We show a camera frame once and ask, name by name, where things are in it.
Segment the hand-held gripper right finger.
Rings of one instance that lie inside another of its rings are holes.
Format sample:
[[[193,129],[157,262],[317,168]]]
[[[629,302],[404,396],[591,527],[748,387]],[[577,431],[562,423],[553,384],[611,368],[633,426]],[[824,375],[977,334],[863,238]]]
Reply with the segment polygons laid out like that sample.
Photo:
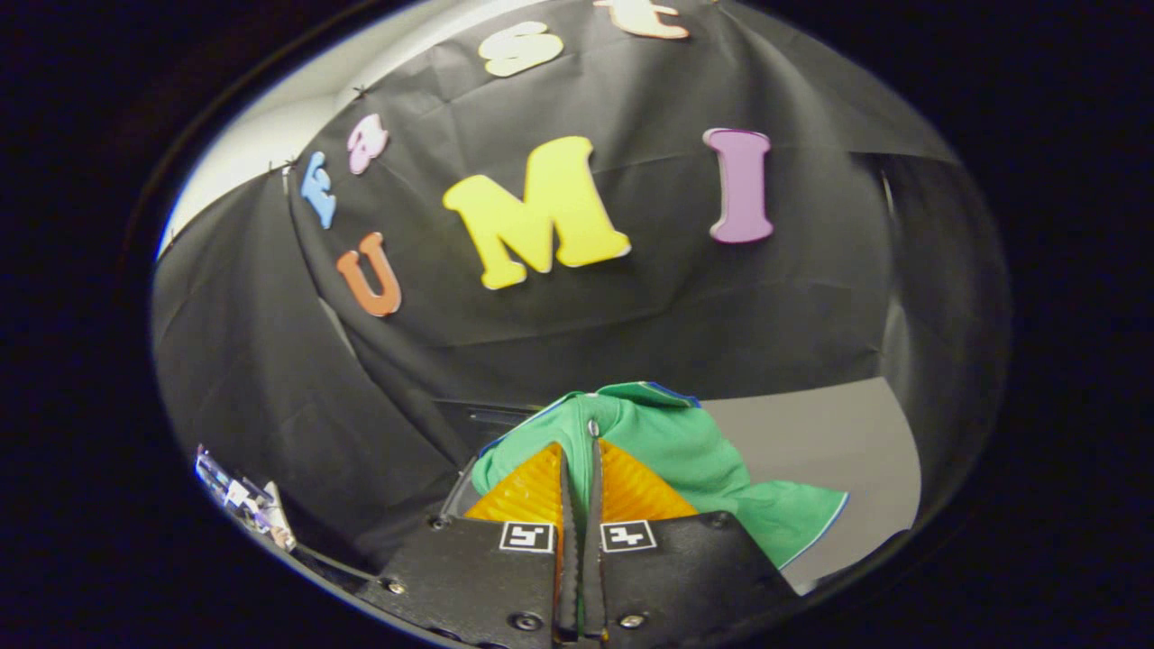
[[[801,597],[729,512],[696,512],[614,443],[592,443],[582,646],[722,646]]]

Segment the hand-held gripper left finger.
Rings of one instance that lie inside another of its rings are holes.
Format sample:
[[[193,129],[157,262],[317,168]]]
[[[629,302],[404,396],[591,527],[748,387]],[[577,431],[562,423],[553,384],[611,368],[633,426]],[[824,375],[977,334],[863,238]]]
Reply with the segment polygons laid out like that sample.
[[[480,493],[463,470],[445,503],[359,595],[465,646],[562,646],[580,633],[572,491],[560,443]]]

